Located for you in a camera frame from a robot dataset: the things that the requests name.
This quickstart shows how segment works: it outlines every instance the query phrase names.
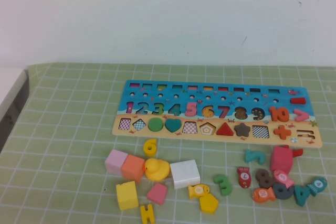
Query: rubber duck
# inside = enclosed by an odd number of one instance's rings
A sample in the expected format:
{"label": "rubber duck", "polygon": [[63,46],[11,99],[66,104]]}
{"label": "rubber duck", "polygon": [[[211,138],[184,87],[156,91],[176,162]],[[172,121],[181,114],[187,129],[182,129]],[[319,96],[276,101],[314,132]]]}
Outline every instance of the rubber duck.
{"label": "rubber duck", "polygon": [[149,180],[161,181],[168,177],[170,165],[167,161],[149,158],[145,162],[145,174]]}

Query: green circle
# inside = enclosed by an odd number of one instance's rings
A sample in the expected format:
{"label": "green circle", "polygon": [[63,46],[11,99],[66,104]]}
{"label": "green circle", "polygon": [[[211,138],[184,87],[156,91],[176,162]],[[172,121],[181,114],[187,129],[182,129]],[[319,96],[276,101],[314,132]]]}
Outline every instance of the green circle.
{"label": "green circle", "polygon": [[163,121],[161,118],[152,118],[148,121],[148,128],[151,131],[160,131],[163,128]]}

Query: pink cube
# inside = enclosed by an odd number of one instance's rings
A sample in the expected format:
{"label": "pink cube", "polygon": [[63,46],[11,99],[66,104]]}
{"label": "pink cube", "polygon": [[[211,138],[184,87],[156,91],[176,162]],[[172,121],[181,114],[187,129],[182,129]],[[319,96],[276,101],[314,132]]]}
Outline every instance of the pink cube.
{"label": "pink cube", "polygon": [[124,164],[128,154],[113,149],[105,160],[106,170],[110,174],[121,175],[121,166]]}
{"label": "pink cube", "polygon": [[271,171],[282,170],[289,174],[293,165],[293,150],[275,146],[271,155]]}
{"label": "pink cube", "polygon": [[164,199],[166,198],[166,194],[166,186],[162,184],[155,184],[154,187],[148,192],[147,199],[162,206]]}

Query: orange cube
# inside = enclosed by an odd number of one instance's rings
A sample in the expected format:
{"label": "orange cube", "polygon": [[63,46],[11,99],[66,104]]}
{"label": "orange cube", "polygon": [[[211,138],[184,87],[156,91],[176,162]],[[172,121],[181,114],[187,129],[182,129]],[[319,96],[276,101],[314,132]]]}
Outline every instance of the orange cube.
{"label": "orange cube", "polygon": [[145,160],[133,155],[128,155],[124,164],[121,166],[121,174],[124,178],[135,180],[140,183],[144,174]]}

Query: number puzzle board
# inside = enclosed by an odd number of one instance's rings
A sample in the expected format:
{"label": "number puzzle board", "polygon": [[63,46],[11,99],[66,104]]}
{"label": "number puzzle board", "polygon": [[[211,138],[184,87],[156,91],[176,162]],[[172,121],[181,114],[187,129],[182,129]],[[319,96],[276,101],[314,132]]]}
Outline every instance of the number puzzle board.
{"label": "number puzzle board", "polygon": [[114,135],[321,147],[302,87],[128,80]]}

